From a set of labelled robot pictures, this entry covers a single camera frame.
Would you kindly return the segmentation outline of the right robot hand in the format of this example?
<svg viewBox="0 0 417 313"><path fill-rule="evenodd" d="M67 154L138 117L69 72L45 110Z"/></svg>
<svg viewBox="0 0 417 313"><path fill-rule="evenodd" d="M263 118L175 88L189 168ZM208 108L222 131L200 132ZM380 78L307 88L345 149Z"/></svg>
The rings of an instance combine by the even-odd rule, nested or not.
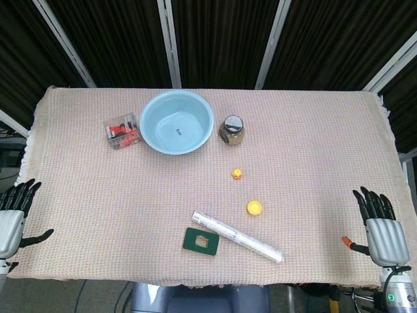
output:
<svg viewBox="0 0 417 313"><path fill-rule="evenodd" d="M402 267L410 261L410 254L400 221L395 217L391 201L384 194L376 194L365 187L353 190L366 231L367 245L359 245L343 236L350 249L369 256L380 267Z"/></svg>

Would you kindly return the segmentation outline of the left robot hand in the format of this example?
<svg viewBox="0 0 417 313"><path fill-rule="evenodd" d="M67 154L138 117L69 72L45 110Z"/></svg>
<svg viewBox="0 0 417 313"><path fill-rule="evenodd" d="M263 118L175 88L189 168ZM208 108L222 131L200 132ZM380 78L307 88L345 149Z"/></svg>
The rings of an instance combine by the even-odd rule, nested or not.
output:
<svg viewBox="0 0 417 313"><path fill-rule="evenodd" d="M30 179L17 186L11 186L1 194L1 259L7 260L20 248L37 245L48 239L54 229L46 230L36 237L23 237L25 221L29 215L33 198L41 182Z"/></svg>

